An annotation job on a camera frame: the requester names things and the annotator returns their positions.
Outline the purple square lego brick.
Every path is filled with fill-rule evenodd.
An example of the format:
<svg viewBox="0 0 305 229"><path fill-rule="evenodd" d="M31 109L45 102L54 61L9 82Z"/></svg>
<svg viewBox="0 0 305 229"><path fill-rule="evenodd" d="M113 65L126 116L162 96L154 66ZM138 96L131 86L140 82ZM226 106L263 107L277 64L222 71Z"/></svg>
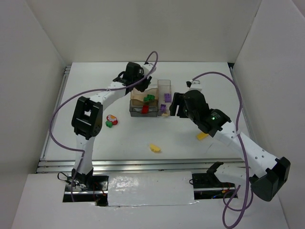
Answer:
<svg viewBox="0 0 305 229"><path fill-rule="evenodd" d="M172 96L171 96L170 93L165 93L165 94L164 94L164 101L165 101L166 103L171 103L171 102L172 102Z"/></svg>

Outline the purple arch lego brick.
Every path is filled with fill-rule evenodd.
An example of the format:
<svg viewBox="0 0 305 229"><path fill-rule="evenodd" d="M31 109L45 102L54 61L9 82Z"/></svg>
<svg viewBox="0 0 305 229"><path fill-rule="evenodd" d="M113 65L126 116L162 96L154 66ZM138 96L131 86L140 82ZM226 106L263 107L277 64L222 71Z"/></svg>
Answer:
<svg viewBox="0 0 305 229"><path fill-rule="evenodd" d="M166 113L166 105L165 104L160 105L159 113L160 114Z"/></svg>

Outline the green lego plate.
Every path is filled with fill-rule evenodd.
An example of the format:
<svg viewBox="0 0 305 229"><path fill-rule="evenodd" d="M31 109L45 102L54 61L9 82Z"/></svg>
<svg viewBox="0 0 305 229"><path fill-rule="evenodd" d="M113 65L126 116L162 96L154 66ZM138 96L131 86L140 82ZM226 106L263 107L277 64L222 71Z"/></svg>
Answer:
<svg viewBox="0 0 305 229"><path fill-rule="evenodd" d="M153 101L153 100L155 100L155 96L152 95L152 94L148 94L146 97L143 98L144 102L150 102L150 101Z"/></svg>

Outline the red arch lego brick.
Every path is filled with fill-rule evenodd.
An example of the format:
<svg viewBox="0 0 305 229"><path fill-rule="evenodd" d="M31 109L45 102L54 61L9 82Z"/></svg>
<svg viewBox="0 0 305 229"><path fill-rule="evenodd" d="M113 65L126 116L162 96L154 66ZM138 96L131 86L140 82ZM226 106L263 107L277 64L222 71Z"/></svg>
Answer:
<svg viewBox="0 0 305 229"><path fill-rule="evenodd" d="M144 106L142 107L141 113L142 113L142 114L147 114L148 112L149 112L149 106L148 106L148 105L144 105Z"/></svg>

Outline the small green lego brick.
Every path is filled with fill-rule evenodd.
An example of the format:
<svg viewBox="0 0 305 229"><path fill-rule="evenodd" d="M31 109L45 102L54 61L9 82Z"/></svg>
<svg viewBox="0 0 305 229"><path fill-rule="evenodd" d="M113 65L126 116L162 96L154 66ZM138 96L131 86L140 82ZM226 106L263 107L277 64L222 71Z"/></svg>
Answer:
<svg viewBox="0 0 305 229"><path fill-rule="evenodd" d="M106 121L105 122L105 125L108 127L108 128L112 128L112 126L113 126L113 123L111 122L111 121Z"/></svg>

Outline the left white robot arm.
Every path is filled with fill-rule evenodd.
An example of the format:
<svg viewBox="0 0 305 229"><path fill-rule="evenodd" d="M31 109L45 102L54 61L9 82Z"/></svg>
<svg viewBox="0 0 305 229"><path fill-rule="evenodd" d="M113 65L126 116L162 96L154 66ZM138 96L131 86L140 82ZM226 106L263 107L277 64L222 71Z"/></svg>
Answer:
<svg viewBox="0 0 305 229"><path fill-rule="evenodd" d="M145 62L140 65L129 62L126 69L113 79L105 91L90 97L78 98L71 125L76 134L78 155L71 172L74 185L87 189L92 185L92 153L95 137L102 129L103 112L116 100L124 97L133 89L144 92L156 70L153 64Z"/></svg>

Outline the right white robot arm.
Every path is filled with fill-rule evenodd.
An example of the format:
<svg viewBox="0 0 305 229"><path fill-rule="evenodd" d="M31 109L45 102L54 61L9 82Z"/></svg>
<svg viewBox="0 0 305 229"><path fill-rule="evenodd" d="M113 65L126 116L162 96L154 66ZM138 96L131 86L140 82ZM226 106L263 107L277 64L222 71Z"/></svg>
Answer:
<svg viewBox="0 0 305 229"><path fill-rule="evenodd" d="M236 152L250 167L249 183L256 196L271 201L288 179L290 161L268 153L244 133L221 110L212 109L198 90L174 93L170 115L189 118L205 134Z"/></svg>

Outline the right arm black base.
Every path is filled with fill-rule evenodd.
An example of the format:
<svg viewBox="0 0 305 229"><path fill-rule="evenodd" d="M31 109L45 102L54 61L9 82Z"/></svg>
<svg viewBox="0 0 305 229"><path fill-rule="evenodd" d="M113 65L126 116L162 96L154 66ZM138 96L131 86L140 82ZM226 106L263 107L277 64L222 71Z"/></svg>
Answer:
<svg viewBox="0 0 305 229"><path fill-rule="evenodd" d="M193 188L221 188L221 190L230 190L235 188L233 183L221 182L215 175L223 162L215 162L205 173L194 173L189 183Z"/></svg>

